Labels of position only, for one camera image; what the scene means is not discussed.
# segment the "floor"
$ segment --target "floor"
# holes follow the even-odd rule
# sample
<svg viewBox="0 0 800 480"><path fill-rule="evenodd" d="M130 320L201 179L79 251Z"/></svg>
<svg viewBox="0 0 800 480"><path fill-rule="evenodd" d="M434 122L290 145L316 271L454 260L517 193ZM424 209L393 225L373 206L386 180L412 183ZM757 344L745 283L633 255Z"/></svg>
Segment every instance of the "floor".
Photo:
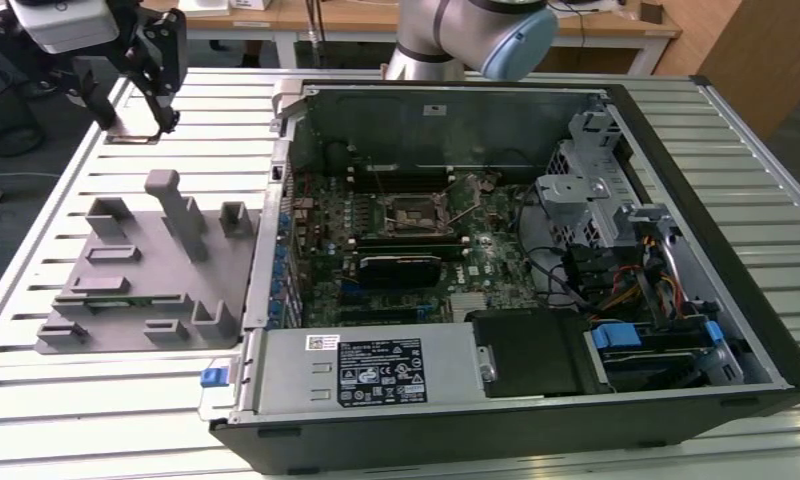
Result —
<svg viewBox="0 0 800 480"><path fill-rule="evenodd" d="M232 67L240 63L238 42L222 44L229 51L212 51L206 42L190 41L190 65L202 67ZM301 62L309 63L308 46L300 51ZM389 50L386 45L329 45L330 68L368 68L382 61ZM264 48L261 65L277 66L274 49ZM95 76L109 88L115 81L114 70L103 63L95 64ZM67 164L74 149L85 135L90 120L86 112L71 105L63 96L53 95L30 102L30 107L46 133L45 144L33 152L9 159L0 159L0 173L42 172L58 174ZM767 142L768 147L800 181L800 106L785 120L781 128ZM42 176L0 177L5 192L0 203L0 277L11 260L14 251L35 219L55 183L54 178Z"/></svg>

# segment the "table leg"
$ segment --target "table leg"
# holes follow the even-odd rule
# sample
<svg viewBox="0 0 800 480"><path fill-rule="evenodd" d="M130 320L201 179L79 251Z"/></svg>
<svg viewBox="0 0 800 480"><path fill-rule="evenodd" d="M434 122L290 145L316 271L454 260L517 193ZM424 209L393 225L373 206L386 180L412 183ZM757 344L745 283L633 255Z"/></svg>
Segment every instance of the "table leg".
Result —
<svg viewBox="0 0 800 480"><path fill-rule="evenodd" d="M644 39L643 48L637 51L637 56L628 69L628 75L652 75L664 49L669 43L667 37L648 37Z"/></svg>
<svg viewBox="0 0 800 480"><path fill-rule="evenodd" d="M278 52L278 66L284 69L297 68L296 63L296 32L276 32L273 41Z"/></svg>

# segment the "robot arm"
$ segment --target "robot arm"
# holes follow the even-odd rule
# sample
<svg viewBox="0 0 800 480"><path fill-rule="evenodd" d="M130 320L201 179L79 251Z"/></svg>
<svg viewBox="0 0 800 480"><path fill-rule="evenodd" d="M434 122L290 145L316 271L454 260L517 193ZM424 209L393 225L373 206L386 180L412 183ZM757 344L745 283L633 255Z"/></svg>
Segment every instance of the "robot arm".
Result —
<svg viewBox="0 0 800 480"><path fill-rule="evenodd" d="M115 110L81 58L105 57L145 95L158 125L153 139L177 125L172 99L186 76L186 19L176 9L141 8L139 1L1 1L0 53L30 80L86 107L101 129L110 130Z"/></svg>
<svg viewBox="0 0 800 480"><path fill-rule="evenodd" d="M557 32L545 0L404 0L390 80L461 80L464 66L492 80L520 80Z"/></svg>

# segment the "gray plastic mount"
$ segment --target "gray plastic mount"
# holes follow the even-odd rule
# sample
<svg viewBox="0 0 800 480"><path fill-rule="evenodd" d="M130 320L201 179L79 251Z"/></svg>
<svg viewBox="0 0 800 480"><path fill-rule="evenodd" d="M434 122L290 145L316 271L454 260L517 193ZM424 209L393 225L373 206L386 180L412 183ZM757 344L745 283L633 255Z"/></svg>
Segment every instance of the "gray plastic mount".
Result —
<svg viewBox="0 0 800 480"><path fill-rule="evenodd" d="M240 202L201 212L178 174L151 170L145 191L162 212L97 198L91 234L38 330L49 353L229 348L242 322L256 210Z"/></svg>

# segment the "sticker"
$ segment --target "sticker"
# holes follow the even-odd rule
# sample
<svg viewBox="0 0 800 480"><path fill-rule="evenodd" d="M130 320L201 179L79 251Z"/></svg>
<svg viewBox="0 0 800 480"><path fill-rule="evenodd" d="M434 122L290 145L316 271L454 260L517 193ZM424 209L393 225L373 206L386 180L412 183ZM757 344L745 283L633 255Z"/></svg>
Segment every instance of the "sticker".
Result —
<svg viewBox="0 0 800 480"><path fill-rule="evenodd" d="M426 402L420 338L344 342L336 346L341 407Z"/></svg>
<svg viewBox="0 0 800 480"><path fill-rule="evenodd" d="M266 23L266 22L234 22L234 27L269 28L269 23Z"/></svg>
<svg viewBox="0 0 800 480"><path fill-rule="evenodd" d="M337 350L340 335L308 335L305 337L305 350Z"/></svg>

